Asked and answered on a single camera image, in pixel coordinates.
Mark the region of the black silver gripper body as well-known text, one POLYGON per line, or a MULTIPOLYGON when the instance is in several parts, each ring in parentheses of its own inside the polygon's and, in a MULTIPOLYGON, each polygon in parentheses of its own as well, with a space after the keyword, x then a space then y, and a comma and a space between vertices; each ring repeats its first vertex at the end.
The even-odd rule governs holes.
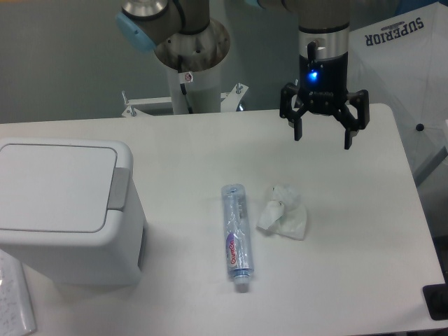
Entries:
POLYGON ((300 27, 299 93, 306 110, 330 116, 347 100, 349 25, 300 27))

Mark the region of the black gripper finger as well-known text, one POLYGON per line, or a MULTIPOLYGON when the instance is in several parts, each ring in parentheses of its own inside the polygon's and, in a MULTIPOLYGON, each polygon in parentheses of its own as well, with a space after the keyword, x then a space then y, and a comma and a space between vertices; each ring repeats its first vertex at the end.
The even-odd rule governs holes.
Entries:
POLYGON ((302 138, 302 117, 311 111, 312 93, 302 86, 287 83, 280 93, 279 116, 292 125, 294 140, 302 138))
POLYGON ((345 129, 344 149, 349 150, 353 138, 360 130, 364 130, 370 121, 370 101, 367 90, 348 92, 344 98, 343 104, 336 108, 334 117, 345 129), (346 102, 355 108, 356 116, 351 114, 346 102))

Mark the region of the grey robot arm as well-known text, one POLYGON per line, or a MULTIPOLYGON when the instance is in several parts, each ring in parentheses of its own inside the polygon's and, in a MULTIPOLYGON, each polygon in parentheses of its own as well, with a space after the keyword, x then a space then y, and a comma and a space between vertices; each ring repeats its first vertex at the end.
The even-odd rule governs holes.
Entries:
MULTIPOLYGON (((298 82, 280 91, 279 115, 302 137, 305 113, 332 116, 349 148, 370 120, 368 92, 347 90, 348 1, 255 1, 298 19, 298 82)), ((219 69, 239 28, 256 22, 219 1, 123 1, 115 22, 126 40, 168 72, 177 114, 219 112, 219 69)))

